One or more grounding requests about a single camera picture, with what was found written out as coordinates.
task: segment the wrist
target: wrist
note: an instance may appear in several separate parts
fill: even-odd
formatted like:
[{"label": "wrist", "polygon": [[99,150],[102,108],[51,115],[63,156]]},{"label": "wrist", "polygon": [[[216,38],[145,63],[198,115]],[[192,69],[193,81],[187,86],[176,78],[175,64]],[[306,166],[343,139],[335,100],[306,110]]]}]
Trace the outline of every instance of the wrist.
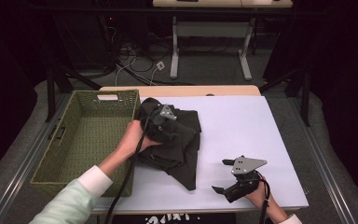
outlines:
[{"label": "wrist", "polygon": [[281,209],[274,201],[270,202],[267,207],[267,216],[275,224],[284,222],[287,218],[289,218],[283,209]]},{"label": "wrist", "polygon": [[113,151],[105,160],[103,160],[98,167],[109,177],[113,175],[115,170],[129,157],[131,156],[128,153],[128,150],[119,150],[116,149]]}]

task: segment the desk frame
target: desk frame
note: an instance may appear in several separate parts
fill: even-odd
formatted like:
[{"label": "desk frame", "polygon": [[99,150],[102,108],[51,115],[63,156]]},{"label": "desk frame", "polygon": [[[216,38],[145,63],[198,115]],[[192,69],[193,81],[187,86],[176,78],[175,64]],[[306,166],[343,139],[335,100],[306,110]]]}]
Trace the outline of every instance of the desk frame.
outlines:
[{"label": "desk frame", "polygon": [[[283,7],[280,6],[281,1],[272,2],[269,6],[272,7]],[[290,10],[246,10],[247,6],[242,5],[242,8],[97,8],[97,7],[47,7],[34,5],[28,0],[22,2],[26,8],[29,8],[37,14],[85,14],[85,15],[147,15],[147,16],[205,16],[205,17],[243,17],[248,16],[251,18],[292,18],[293,20],[320,20],[325,16],[323,11],[290,11]],[[41,46],[46,46],[47,43],[43,38],[38,39],[41,43]],[[54,84],[60,88],[61,91],[69,93],[73,90],[72,85],[68,81],[68,77],[64,76],[65,73],[70,73],[72,77],[77,78],[88,86],[92,87],[94,90],[101,88],[97,83],[84,78],[82,75],[78,74],[75,70],[70,68],[62,69],[62,65],[57,60],[52,60],[56,58],[51,54],[50,51],[47,57],[49,58],[49,67],[50,73],[48,74],[48,117],[46,122],[49,122],[50,119],[54,116],[56,112],[55,97],[54,97]]]},{"label": "desk frame", "polygon": [[173,53],[170,78],[177,79],[179,65],[178,36],[222,36],[243,37],[242,49],[238,50],[242,72],[245,80],[252,80],[249,64],[246,61],[246,52],[251,39],[253,27],[249,22],[181,22],[176,17],[172,19]]}]

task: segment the gray carpet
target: gray carpet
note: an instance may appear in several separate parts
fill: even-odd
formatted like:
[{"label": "gray carpet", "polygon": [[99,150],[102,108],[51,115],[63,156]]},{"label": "gray carpet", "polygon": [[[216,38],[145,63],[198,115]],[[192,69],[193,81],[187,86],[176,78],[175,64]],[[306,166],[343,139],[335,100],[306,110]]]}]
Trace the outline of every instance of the gray carpet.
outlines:
[{"label": "gray carpet", "polygon": [[[274,36],[261,36],[258,39],[258,48],[256,55],[248,54],[248,62],[254,79],[250,82],[243,79],[241,73],[240,61],[236,50],[241,47],[239,39],[222,40],[220,38],[195,38],[182,39],[180,47],[183,50],[179,60],[179,76],[176,82],[192,83],[196,85],[243,85],[250,84],[261,86],[263,84],[262,75],[268,62],[269,55],[273,48]],[[193,50],[202,50],[207,52],[194,52]],[[166,51],[165,48],[155,46],[150,54],[157,58]],[[132,64],[132,67],[141,70],[148,67],[151,62],[138,54],[138,59]],[[158,61],[165,62],[166,68],[157,71],[154,79],[162,81],[172,81],[169,79],[169,67],[171,54]],[[153,69],[145,72],[137,72],[143,77],[151,78]],[[116,85],[115,74],[95,79],[97,83],[103,86]],[[73,80],[77,89],[88,89],[87,86],[79,81]],[[121,71],[117,77],[119,86],[140,85],[132,77]],[[310,150],[310,143],[304,134],[301,123],[296,119],[295,109],[282,94],[284,84],[266,92],[268,103],[276,120],[277,126],[281,132],[283,142],[286,145],[288,153],[295,166],[297,175],[304,188],[308,190],[307,198],[310,207],[295,211],[303,223],[343,223],[338,215],[335,205],[331,200],[324,180],[315,165]],[[34,142],[38,139],[40,132],[47,125],[44,120],[47,117],[47,95],[46,83],[43,82],[35,87],[38,92],[38,102],[34,113],[21,130],[16,141],[8,150],[6,156],[0,162],[0,199],[5,189],[10,184],[12,176],[16,174],[21,166],[30,148],[34,147]],[[353,184],[345,167],[337,159],[334,150],[328,142],[328,131],[324,124],[324,118],[321,110],[321,103],[314,95],[310,98],[310,125],[311,130],[317,139],[322,153],[325,156],[329,168],[336,178],[336,181],[342,189],[343,197],[348,202],[348,207],[358,223],[358,188]],[[42,147],[46,146],[46,141],[42,142]],[[17,193],[6,215],[3,217],[3,223],[27,223],[35,214],[40,212],[49,198],[43,196],[40,192],[29,185],[29,180],[34,173],[34,167],[27,175],[20,191]],[[237,223],[257,223],[258,212],[247,212],[237,214]],[[96,223],[96,217],[91,217],[88,223]]]}]

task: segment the electrical cord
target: electrical cord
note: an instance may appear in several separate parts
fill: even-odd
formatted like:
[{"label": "electrical cord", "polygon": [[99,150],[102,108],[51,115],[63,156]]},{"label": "electrical cord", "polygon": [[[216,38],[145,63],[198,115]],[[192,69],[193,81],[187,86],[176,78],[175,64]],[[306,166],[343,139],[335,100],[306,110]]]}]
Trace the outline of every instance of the electrical cord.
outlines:
[{"label": "electrical cord", "polygon": [[167,49],[163,54],[162,56],[159,56],[157,58],[153,58],[152,56],[150,56],[149,54],[147,54],[143,49],[140,49],[138,48],[136,45],[134,46],[133,44],[129,44],[129,46],[131,46],[131,49],[129,49],[129,46],[125,46],[125,45],[122,45],[122,49],[126,49],[127,50],[127,57],[126,58],[123,58],[121,56],[119,56],[119,58],[121,60],[127,60],[129,57],[130,57],[130,54],[129,54],[129,51],[131,51],[133,53],[132,56],[137,56],[137,57],[142,57],[142,56],[139,56],[139,55],[136,55],[135,52],[133,50],[135,49],[139,49],[140,50],[140,54],[142,54],[143,56],[145,56],[146,59],[148,59],[150,61],[150,65],[146,68],[146,69],[142,69],[142,70],[139,70],[139,69],[136,69],[134,68],[132,65],[130,65],[130,69],[134,72],[147,72],[149,70],[151,70],[153,68],[153,65],[154,65],[154,62],[156,61],[160,61],[161,59],[165,58],[168,56],[168,54],[170,53],[171,49],[167,46],[164,46],[164,45],[161,45],[159,43],[150,43],[150,45],[157,45],[157,46],[160,46],[162,48],[165,48]]},{"label": "electrical cord", "polygon": [[267,182],[267,180],[263,179],[262,175],[256,171],[256,173],[258,174],[258,176],[260,176],[260,178],[258,179],[249,179],[246,180],[247,182],[252,182],[252,181],[261,181],[264,183],[264,195],[265,195],[265,199],[263,202],[263,205],[261,207],[261,214],[260,214],[260,219],[259,219],[259,224],[264,224],[265,218],[266,218],[266,213],[267,213],[267,207],[269,206],[269,196],[271,194],[271,190],[269,187],[269,182]]},{"label": "electrical cord", "polygon": [[112,44],[114,43],[114,38],[115,38],[115,35],[116,35],[116,33],[117,33],[117,29],[115,28],[115,27],[112,27],[112,26],[109,26],[109,27],[107,27],[108,29],[111,29],[111,30],[113,30],[113,34],[112,34],[112,37],[111,37],[111,39],[110,39],[110,41],[112,42]]},{"label": "electrical cord", "polygon": [[110,221],[110,217],[112,216],[112,213],[113,213],[113,209],[115,208],[118,200],[120,199],[121,197],[121,194],[123,193],[124,191],[124,188],[126,188],[129,180],[130,180],[130,177],[131,177],[131,173],[133,172],[133,168],[135,167],[135,164],[136,162],[138,161],[138,155],[139,155],[139,152],[141,151],[141,146],[142,146],[142,143],[144,142],[144,139],[145,139],[145,136],[147,135],[147,131],[146,131],[146,127],[148,125],[148,122],[149,122],[149,119],[150,119],[150,115],[152,114],[152,112],[154,110],[156,110],[158,107],[155,107],[153,108],[149,115],[147,116],[147,119],[146,119],[146,122],[145,122],[145,126],[144,128],[142,129],[142,136],[141,136],[141,139],[139,139],[139,142],[138,142],[138,145],[136,146],[136,149],[135,149],[135,153],[134,155],[132,156],[131,158],[131,165],[130,165],[130,168],[129,170],[127,171],[127,174],[123,180],[123,183],[121,184],[121,187],[120,187],[120,190],[118,191],[117,193],[117,196],[115,197],[115,199],[112,201],[112,204],[110,205],[109,207],[109,210],[107,212],[107,215],[106,215],[106,218],[105,218],[105,221],[104,223],[105,224],[108,224],[109,221]]},{"label": "electrical cord", "polygon": [[157,71],[157,67],[156,67],[155,70],[153,71],[152,77],[150,78],[150,86],[152,85],[153,76],[155,75],[156,71]]},{"label": "electrical cord", "polygon": [[120,48],[126,50],[125,55],[124,55],[124,56],[126,56],[126,57],[123,58],[122,55],[123,55],[124,53],[120,53],[120,55],[118,55],[119,59],[121,59],[121,60],[128,60],[128,59],[130,58],[130,56],[132,56],[132,57],[135,57],[135,56],[136,56],[136,54],[135,54],[135,52],[134,52],[134,50],[135,50],[136,48],[134,48],[133,45],[128,45],[128,46],[122,45]]},{"label": "electrical cord", "polygon": [[152,84],[154,86],[157,86],[156,83],[152,82],[151,80],[142,77],[136,73],[133,73],[131,70],[129,70],[126,66],[122,65],[121,62],[117,62],[117,66],[121,67],[124,71],[126,71],[128,74],[130,74],[132,77],[134,77],[135,79],[137,79],[138,81],[142,82],[143,84],[145,84],[146,86]]},{"label": "electrical cord", "polygon": [[117,86],[117,77],[118,77],[118,74],[119,74],[119,73],[121,72],[121,70],[123,70],[124,68],[131,66],[131,64],[133,64],[133,63],[135,62],[135,60],[136,60],[136,56],[135,56],[135,58],[131,59],[130,63],[127,64],[126,66],[120,66],[120,65],[116,64],[117,66],[120,67],[120,69],[118,69],[118,71],[116,72],[116,76],[115,76],[115,85],[116,85],[116,86]]}]

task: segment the green wicker basket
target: green wicker basket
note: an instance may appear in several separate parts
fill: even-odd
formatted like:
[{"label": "green wicker basket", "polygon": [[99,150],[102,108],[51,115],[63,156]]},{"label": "green wicker basket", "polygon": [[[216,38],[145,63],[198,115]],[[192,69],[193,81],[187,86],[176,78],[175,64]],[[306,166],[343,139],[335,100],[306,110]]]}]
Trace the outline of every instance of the green wicker basket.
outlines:
[{"label": "green wicker basket", "polygon": [[[101,100],[99,96],[116,99]],[[139,105],[137,90],[74,91],[31,185],[54,197],[92,165],[98,165],[117,147]],[[129,167],[129,161],[120,166],[104,197],[117,195]],[[133,173],[122,196],[131,195],[132,180]]]}]

